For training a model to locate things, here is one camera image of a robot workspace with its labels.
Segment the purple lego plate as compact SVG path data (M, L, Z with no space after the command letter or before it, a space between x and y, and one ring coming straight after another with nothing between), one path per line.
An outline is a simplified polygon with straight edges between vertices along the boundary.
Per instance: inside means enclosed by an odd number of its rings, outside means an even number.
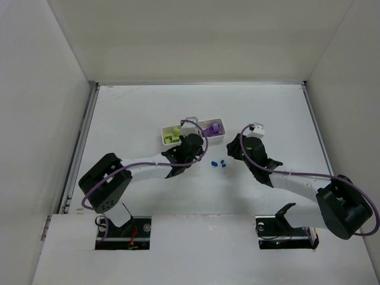
M206 137L213 137L219 134L218 131L215 131L212 126L204 130L204 134Z

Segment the green two-stud lego brick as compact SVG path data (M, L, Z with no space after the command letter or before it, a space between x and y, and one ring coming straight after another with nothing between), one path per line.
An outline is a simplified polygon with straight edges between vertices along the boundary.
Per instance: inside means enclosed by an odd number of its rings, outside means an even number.
M172 142L172 136L171 135L166 135L164 137L164 141L166 144L170 144Z

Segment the purple rounded lego brick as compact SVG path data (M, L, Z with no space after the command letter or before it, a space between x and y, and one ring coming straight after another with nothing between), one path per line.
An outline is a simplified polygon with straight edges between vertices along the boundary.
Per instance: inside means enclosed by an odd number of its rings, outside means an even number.
M219 123L214 123L211 125L211 130L213 133L221 133L222 126Z

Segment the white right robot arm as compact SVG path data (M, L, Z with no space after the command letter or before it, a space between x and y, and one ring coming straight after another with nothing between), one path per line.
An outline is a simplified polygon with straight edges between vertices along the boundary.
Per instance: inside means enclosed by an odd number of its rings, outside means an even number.
M244 162L259 183L310 202L309 206L290 202L282 218L288 226L327 229L343 240L372 236L379 230L379 211L348 177L291 169L269 158L259 138L241 133L226 148L227 155Z

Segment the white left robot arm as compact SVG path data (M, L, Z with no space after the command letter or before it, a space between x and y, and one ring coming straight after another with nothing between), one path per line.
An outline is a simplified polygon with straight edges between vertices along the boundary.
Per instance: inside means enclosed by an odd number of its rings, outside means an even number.
M209 142L198 134L180 137L180 144L156 156L132 159L124 166L115 153L105 154L80 180L84 194L83 208L102 215L105 226L112 223L121 236L132 227L132 214L119 201L132 182L149 179L170 179L200 162Z

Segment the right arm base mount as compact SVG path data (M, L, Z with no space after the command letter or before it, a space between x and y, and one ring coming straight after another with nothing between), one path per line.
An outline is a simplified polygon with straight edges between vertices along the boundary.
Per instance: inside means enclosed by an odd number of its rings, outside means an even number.
M255 216L255 232L260 250L311 249L319 245L316 229L292 227L285 214L296 204L288 203L274 215Z

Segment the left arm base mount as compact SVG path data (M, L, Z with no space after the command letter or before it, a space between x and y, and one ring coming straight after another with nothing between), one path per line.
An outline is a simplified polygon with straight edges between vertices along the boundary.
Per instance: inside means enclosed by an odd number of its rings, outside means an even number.
M98 215L94 223L97 226L95 250L98 251L145 251L150 249L151 216L132 216L121 227L115 226L105 214Z

